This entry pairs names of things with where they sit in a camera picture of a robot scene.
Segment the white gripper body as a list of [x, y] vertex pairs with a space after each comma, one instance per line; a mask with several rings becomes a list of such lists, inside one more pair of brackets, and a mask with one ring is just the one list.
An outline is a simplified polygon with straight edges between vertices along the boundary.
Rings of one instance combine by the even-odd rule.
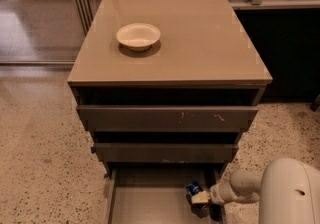
[[237, 195], [229, 182], [217, 183], [211, 186], [209, 195], [211, 202], [216, 205], [224, 205], [237, 199]]

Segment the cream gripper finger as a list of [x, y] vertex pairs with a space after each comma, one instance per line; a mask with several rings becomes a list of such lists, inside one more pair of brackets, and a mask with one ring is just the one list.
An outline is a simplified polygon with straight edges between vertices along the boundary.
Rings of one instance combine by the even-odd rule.
[[202, 191], [191, 197], [191, 203], [195, 205], [207, 205], [210, 202], [210, 195], [207, 191]]

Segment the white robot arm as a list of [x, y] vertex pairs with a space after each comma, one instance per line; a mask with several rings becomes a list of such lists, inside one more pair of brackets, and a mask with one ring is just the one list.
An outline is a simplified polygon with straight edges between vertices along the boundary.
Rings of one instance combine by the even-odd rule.
[[320, 224], [320, 171], [291, 158], [270, 162], [262, 176], [233, 172], [208, 191], [197, 190], [192, 205], [259, 203], [259, 224]]

